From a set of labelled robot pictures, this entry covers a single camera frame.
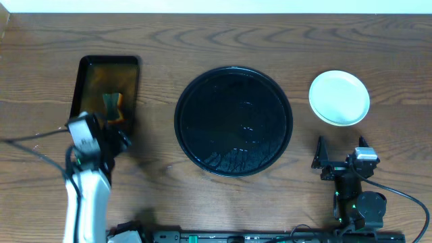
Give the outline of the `orange green scrub sponge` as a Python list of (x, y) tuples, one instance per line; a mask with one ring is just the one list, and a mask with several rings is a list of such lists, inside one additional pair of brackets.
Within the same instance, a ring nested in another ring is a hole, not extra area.
[(106, 110), (106, 118), (109, 124), (120, 124), (124, 122), (122, 113), (123, 94), (122, 93), (105, 93), (103, 102)]

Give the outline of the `light green plate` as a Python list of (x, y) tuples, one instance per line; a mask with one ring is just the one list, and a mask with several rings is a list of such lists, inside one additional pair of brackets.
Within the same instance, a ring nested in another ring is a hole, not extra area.
[(311, 83), (308, 101), (317, 117), (333, 126), (353, 126), (366, 117), (371, 99), (366, 86), (356, 76), (330, 70)]

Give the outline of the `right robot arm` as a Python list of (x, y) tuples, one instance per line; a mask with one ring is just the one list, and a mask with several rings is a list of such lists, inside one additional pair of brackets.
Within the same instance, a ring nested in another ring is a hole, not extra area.
[(362, 182), (373, 175), (380, 162), (363, 137), (344, 161), (329, 158), (324, 137), (319, 137), (311, 167), (321, 170), (321, 179), (333, 181), (333, 216), (340, 222), (335, 235), (373, 233), (383, 227), (387, 199), (378, 192), (364, 191)]

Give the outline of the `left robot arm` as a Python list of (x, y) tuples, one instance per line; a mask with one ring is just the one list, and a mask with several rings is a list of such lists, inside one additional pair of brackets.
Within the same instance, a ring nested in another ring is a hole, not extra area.
[(65, 152), (67, 213), (64, 242), (106, 242), (107, 204), (115, 158), (131, 145), (115, 126), (101, 126), (95, 114), (68, 120), (73, 144)]

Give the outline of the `black rectangular water tray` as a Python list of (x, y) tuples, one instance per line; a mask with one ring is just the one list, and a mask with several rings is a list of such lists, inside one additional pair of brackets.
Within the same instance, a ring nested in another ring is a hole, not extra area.
[(127, 135), (134, 129), (140, 79), (140, 58), (130, 55), (87, 55), (80, 60), (70, 117), (82, 112), (106, 118), (103, 94), (122, 93), (124, 122), (115, 125)]

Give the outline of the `round black serving tray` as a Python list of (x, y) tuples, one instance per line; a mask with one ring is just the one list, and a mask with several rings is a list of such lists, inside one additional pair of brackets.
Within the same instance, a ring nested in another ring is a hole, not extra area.
[(286, 150), (292, 108), (281, 87), (248, 67), (209, 70), (178, 99), (174, 129), (185, 155), (202, 170), (238, 178), (262, 172)]

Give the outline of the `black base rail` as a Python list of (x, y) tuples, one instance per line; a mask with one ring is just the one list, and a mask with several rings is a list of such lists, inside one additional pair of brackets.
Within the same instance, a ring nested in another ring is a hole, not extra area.
[(156, 231), (145, 234), (149, 243), (405, 243), (403, 234), (344, 234), (324, 232), (268, 233), (252, 232), (179, 232)]

